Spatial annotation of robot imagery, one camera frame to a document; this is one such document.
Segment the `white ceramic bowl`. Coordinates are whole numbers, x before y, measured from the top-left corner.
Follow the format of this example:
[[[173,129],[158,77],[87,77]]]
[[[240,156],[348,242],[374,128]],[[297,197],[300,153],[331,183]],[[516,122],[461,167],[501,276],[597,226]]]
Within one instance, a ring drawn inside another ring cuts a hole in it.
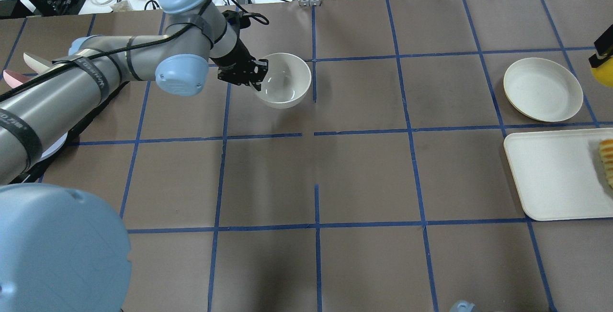
[[[263,59],[268,61],[268,70],[259,84],[251,86],[255,96],[274,109],[298,105],[312,84],[308,64],[291,53],[272,53]]]

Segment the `yellow lemon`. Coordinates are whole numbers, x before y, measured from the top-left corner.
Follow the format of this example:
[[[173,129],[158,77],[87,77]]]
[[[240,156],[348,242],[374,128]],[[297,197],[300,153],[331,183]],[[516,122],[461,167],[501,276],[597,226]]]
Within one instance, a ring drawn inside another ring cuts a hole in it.
[[[613,87],[613,58],[612,56],[600,57],[596,53],[589,57],[591,74],[596,81],[605,87]]]

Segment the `round white plate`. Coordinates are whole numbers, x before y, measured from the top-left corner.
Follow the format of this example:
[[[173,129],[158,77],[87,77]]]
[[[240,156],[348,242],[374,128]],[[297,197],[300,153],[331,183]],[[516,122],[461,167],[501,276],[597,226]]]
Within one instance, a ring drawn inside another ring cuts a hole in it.
[[[503,90],[512,107],[539,122],[568,120],[584,105],[578,79],[562,65],[539,57],[512,63],[504,72]]]

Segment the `rectangular white tray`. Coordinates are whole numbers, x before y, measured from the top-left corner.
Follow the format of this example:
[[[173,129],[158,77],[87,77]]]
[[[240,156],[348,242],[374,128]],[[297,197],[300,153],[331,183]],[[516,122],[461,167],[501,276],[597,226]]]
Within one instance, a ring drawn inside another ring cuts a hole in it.
[[[610,128],[508,135],[503,148],[525,214],[536,221],[610,218],[599,144],[611,137]]]

